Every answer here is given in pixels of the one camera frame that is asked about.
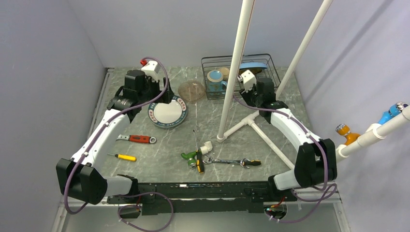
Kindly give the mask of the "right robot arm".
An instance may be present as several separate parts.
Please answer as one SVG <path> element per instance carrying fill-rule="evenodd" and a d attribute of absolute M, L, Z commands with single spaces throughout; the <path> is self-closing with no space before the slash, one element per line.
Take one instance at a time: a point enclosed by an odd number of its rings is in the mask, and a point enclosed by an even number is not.
<path fill-rule="evenodd" d="M 291 171 L 273 176 L 266 194 L 273 201 L 284 196 L 285 190 L 325 184 L 337 177 L 335 144 L 312 133 L 291 112 L 287 104 L 276 99 L 270 78 L 243 77 L 240 91 L 246 104 L 259 111 L 269 124 L 279 129 L 297 151 Z"/>

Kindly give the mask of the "orange valve knob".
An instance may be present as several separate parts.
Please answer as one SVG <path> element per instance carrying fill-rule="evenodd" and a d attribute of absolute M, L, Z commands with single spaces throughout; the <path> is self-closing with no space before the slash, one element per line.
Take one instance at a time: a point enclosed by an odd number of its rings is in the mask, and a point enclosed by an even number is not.
<path fill-rule="evenodd" d="M 346 146 L 350 145 L 351 143 L 356 141 L 361 136 L 361 134 L 351 132 L 350 127 L 347 126 L 346 124 L 339 124 L 336 127 L 336 132 L 340 136 L 343 136 L 346 139 L 346 142 L 344 143 L 344 145 Z"/>

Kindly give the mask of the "green pipe fitting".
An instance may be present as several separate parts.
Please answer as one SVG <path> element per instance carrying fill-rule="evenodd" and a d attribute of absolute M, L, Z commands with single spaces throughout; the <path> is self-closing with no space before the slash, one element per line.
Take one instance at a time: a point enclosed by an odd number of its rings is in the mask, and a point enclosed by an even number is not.
<path fill-rule="evenodd" d="M 181 157 L 187 161 L 187 164 L 190 168 L 196 167 L 196 151 L 189 152 L 189 153 L 181 153 Z"/>

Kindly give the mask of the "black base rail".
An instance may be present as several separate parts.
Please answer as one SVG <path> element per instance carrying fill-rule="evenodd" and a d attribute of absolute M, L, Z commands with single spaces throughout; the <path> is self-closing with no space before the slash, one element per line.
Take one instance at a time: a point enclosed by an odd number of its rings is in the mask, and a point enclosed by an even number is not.
<path fill-rule="evenodd" d="M 263 213 L 270 204 L 285 206 L 297 199 L 290 190 L 277 190 L 269 181 L 140 183 L 141 197 L 110 196 L 108 204 L 138 204 L 142 215 L 247 211 Z"/>

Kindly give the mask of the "blue plate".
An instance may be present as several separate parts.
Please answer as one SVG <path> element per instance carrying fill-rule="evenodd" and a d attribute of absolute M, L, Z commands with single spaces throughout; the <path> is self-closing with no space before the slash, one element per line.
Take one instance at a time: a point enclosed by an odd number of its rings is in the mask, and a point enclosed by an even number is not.
<path fill-rule="evenodd" d="M 258 70 L 265 70 L 268 66 L 265 63 L 261 62 L 245 62 L 241 63 L 239 66 L 240 70 L 250 70 L 250 69 L 258 69 Z"/>

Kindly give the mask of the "blue butterfly mug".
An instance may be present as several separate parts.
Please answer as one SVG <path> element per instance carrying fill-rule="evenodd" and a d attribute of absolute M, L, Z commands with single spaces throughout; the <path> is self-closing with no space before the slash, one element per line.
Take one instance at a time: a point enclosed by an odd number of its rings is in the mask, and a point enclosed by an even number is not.
<path fill-rule="evenodd" d="M 207 74 L 208 79 L 208 92 L 210 96 L 221 96 L 225 94 L 223 89 L 223 74 L 218 70 L 210 71 Z"/>

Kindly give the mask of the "green rimmed white plate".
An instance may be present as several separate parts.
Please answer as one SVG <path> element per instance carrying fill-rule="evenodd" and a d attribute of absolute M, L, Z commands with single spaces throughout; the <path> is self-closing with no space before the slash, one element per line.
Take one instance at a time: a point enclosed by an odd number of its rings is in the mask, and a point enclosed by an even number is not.
<path fill-rule="evenodd" d="M 180 125 L 188 114 L 185 101 L 179 96 L 173 96 L 170 103 L 151 103 L 148 107 L 151 122 L 160 128 L 170 129 Z"/>

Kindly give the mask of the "black yellow screwdriver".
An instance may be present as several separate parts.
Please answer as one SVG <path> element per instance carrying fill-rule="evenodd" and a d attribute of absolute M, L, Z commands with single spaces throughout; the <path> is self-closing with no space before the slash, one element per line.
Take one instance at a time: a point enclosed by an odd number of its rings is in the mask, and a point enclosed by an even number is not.
<path fill-rule="evenodd" d="M 195 147 L 196 147 L 196 167 L 197 167 L 198 172 L 200 174 L 203 174 L 205 172 L 205 167 L 204 167 L 204 163 L 203 163 L 203 160 L 202 160 L 202 152 L 201 152 L 201 150 L 198 146 L 198 143 L 197 143 L 195 130 L 193 130 L 193 136 L 194 136 Z"/>

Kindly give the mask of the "steel ratchet wrench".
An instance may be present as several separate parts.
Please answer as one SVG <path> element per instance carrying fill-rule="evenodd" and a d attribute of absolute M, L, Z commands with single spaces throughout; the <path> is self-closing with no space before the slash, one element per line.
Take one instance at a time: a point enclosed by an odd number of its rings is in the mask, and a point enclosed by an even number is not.
<path fill-rule="evenodd" d="M 221 163 L 221 164 L 231 164 L 231 165 L 240 165 L 244 168 L 249 168 L 250 166 L 260 166 L 261 162 L 259 160 L 250 160 L 247 158 L 241 160 L 232 160 L 232 159 L 217 159 L 211 156 L 203 156 L 202 158 L 204 164 L 212 163 Z"/>

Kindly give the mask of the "blue valve knob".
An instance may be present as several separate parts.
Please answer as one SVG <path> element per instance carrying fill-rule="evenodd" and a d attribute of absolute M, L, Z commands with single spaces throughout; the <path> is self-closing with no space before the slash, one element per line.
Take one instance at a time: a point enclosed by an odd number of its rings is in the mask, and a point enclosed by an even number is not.
<path fill-rule="evenodd" d="M 409 104 L 402 102 L 402 101 L 398 101 L 397 103 L 393 104 L 387 111 L 384 111 L 382 113 L 381 118 L 378 120 L 378 124 L 383 125 L 384 123 L 388 122 L 395 116 L 402 113 L 404 108 L 408 106 Z"/>

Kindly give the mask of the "red handled adjustable wrench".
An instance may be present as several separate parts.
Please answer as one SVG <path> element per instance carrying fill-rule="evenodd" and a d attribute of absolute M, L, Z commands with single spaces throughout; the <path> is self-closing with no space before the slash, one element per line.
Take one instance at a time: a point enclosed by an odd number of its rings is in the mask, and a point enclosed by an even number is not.
<path fill-rule="evenodd" d="M 142 144 L 154 144 L 156 143 L 157 139 L 151 136 L 143 136 L 143 135 L 123 135 L 120 134 L 117 137 L 117 140 L 125 140 L 134 143 L 142 143 Z"/>

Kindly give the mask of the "white pvc pipe frame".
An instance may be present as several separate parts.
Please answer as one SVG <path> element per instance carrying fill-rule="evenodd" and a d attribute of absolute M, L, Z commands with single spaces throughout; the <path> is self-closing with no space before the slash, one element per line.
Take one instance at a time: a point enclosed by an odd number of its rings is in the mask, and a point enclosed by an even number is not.
<path fill-rule="evenodd" d="M 290 66 L 283 78 L 281 84 L 278 87 L 278 94 L 281 94 L 282 90 L 285 88 L 291 74 L 294 72 L 299 60 L 301 59 L 302 55 L 304 54 L 308 44 L 310 43 L 314 33 L 316 32 L 317 28 L 319 27 L 320 23 L 322 22 L 324 16 L 326 15 L 328 9 L 330 8 L 332 1 L 324 0 L 318 9 L 312 23 L 310 24 L 299 48 L 297 49 Z M 217 141 L 219 143 L 226 140 L 232 133 L 239 130 L 242 126 L 247 124 L 247 121 L 244 119 L 241 123 L 233 126 L 232 128 L 225 130 L 225 125 L 227 122 L 227 116 L 229 113 L 229 108 L 232 102 L 232 98 L 234 96 L 234 88 L 236 78 L 239 72 L 239 66 L 242 61 L 243 51 L 246 44 L 246 39 L 248 35 L 248 30 L 250 26 L 250 21 L 252 18 L 253 8 L 255 2 L 253 0 L 244 0 L 241 6 L 241 12 L 239 17 L 238 28 L 236 32 L 235 44 L 234 44 L 234 51 L 231 61 L 230 73 L 228 78 L 228 86 L 226 90 L 226 96 L 224 99 L 224 105 L 222 110 L 222 117 L 220 121 L 220 128 L 217 134 Z M 373 145 L 387 137 L 390 133 L 397 130 L 398 128 L 404 126 L 405 124 L 409 123 L 410 121 L 410 109 L 404 108 L 402 113 L 395 116 L 388 122 L 384 123 L 383 125 L 380 124 L 373 124 L 370 128 L 362 134 L 356 141 L 351 143 L 350 145 L 339 145 L 336 149 L 334 149 L 336 153 L 336 160 L 338 162 L 346 159 L 350 154 L 360 150 L 361 148 L 368 147 Z M 286 131 L 290 132 L 291 136 L 289 137 L 290 141 L 295 141 L 296 143 L 304 141 L 310 135 L 310 132 L 304 132 L 303 130 L 305 127 L 300 127 L 297 123 L 292 121 L 292 118 L 289 116 L 285 116 L 284 118 L 280 118 L 279 124 L 283 125 Z"/>

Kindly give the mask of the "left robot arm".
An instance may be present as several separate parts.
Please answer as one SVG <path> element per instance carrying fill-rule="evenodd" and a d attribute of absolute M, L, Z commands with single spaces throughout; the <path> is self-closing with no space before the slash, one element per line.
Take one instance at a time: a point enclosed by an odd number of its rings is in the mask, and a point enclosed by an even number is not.
<path fill-rule="evenodd" d="M 170 103 L 173 96 L 168 76 L 163 78 L 161 89 L 157 71 L 127 72 L 124 85 L 109 101 L 103 118 L 92 135 L 69 159 L 60 159 L 56 165 L 65 207 L 69 206 L 68 198 L 85 204 L 98 204 L 109 196 L 120 196 L 127 203 L 138 199 L 138 180 L 135 177 L 123 174 L 104 177 L 99 169 L 118 136 L 143 106 Z"/>

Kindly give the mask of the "brown glass plate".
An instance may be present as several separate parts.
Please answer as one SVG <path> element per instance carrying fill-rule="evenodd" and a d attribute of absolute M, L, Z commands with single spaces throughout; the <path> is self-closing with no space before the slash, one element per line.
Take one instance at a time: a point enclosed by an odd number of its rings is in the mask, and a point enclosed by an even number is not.
<path fill-rule="evenodd" d="M 185 102 L 195 103 L 205 95 L 205 87 L 197 80 L 189 80 L 178 87 L 178 94 Z"/>

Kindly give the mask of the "white ceramic bowl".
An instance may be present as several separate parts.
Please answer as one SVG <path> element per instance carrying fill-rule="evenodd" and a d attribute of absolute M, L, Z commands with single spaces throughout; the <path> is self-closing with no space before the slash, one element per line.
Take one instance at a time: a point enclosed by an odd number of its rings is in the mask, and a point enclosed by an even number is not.
<path fill-rule="evenodd" d="M 230 69 L 227 67 L 220 67 L 218 71 L 222 74 L 223 80 L 228 81 Z"/>

